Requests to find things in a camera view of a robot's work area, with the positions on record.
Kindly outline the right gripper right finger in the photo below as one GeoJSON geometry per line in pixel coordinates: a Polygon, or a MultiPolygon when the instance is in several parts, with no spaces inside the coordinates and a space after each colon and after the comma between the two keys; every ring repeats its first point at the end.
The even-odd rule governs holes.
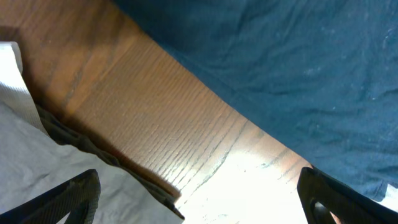
{"type": "Polygon", "coordinates": [[[335,218],[341,223],[352,224],[397,223],[397,212],[357,193],[319,170],[302,168],[297,192],[310,224],[336,223],[335,218]]]}

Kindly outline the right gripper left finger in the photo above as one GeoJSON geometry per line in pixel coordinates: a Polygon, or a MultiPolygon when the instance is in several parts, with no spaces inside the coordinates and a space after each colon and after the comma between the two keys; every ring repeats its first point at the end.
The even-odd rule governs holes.
{"type": "Polygon", "coordinates": [[[1,214],[1,223],[92,224],[101,193],[98,173],[89,169],[28,202],[1,214]]]}

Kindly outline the grey shorts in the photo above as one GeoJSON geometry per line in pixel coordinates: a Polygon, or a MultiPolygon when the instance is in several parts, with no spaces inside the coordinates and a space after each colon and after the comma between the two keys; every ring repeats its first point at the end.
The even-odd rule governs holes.
{"type": "Polygon", "coordinates": [[[1,211],[6,212],[88,169],[101,192],[95,223],[181,223],[174,198],[121,166],[87,137],[36,107],[22,78],[15,42],[1,43],[1,211]]]}

